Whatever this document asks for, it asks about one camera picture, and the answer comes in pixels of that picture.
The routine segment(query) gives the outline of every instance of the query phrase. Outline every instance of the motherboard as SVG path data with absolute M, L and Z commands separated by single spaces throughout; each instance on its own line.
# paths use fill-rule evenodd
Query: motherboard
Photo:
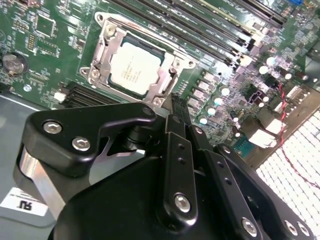
M 48 109 L 186 99 L 211 144 L 272 148 L 308 97 L 318 2 L 0 0 L 0 92 Z

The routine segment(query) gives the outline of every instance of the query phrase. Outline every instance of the sticker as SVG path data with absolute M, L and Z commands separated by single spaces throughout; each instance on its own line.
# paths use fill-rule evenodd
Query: sticker
M 41 203 L 39 200 L 17 187 L 11 188 L 9 193 L 1 202 L 0 207 L 41 217 L 46 215 L 48 211 L 47 205 Z

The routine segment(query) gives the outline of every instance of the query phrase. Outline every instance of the cpu socket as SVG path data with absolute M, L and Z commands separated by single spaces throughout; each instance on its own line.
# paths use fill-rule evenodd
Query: cpu socket
M 94 18 L 101 34 L 90 67 L 79 72 L 96 88 L 159 107 L 181 72 L 197 65 L 175 42 L 119 14 L 96 12 Z

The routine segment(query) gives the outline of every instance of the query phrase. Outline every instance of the perforated metal panel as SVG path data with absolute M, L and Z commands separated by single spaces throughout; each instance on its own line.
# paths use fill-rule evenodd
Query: perforated metal panel
M 320 185 L 320 110 L 285 142 L 284 150 L 302 176 Z M 320 190 L 295 173 L 280 149 L 256 172 L 320 240 Z

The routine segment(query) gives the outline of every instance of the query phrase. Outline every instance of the red wire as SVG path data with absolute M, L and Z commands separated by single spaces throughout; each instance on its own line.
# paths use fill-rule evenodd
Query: red wire
M 281 130 L 280 130 L 280 149 L 284 155 L 285 160 L 289 163 L 290 167 L 294 170 L 294 172 L 300 176 L 306 183 L 310 184 L 312 187 L 315 187 L 320 190 L 320 186 L 316 184 L 315 182 L 310 182 L 307 178 L 302 176 L 300 172 L 296 169 L 296 167 L 293 165 L 293 163 L 290 161 L 290 159 L 287 157 L 286 152 L 284 150 L 284 143 L 285 143 L 285 138 L 284 138 L 284 132 L 285 132 L 285 119 L 286 119 L 286 93 L 283 89 L 283 86 L 280 84 L 279 89 L 281 92 L 281 99 L 282 99 L 282 113 L 281 113 Z

